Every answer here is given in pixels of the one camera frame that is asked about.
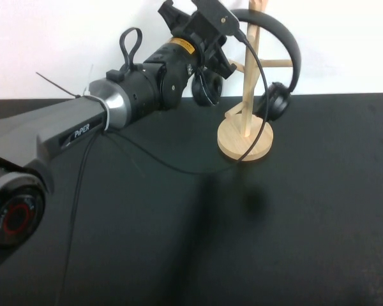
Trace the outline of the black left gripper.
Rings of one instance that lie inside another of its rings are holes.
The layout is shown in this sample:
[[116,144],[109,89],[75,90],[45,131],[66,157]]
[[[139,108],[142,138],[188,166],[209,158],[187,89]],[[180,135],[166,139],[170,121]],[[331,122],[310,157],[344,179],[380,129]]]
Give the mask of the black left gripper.
[[222,51],[226,37],[220,34],[199,12],[189,15],[174,7],[172,0],[166,0],[158,9],[169,30],[175,30],[175,36],[185,39],[197,51],[198,65],[206,66],[228,79],[237,69]]

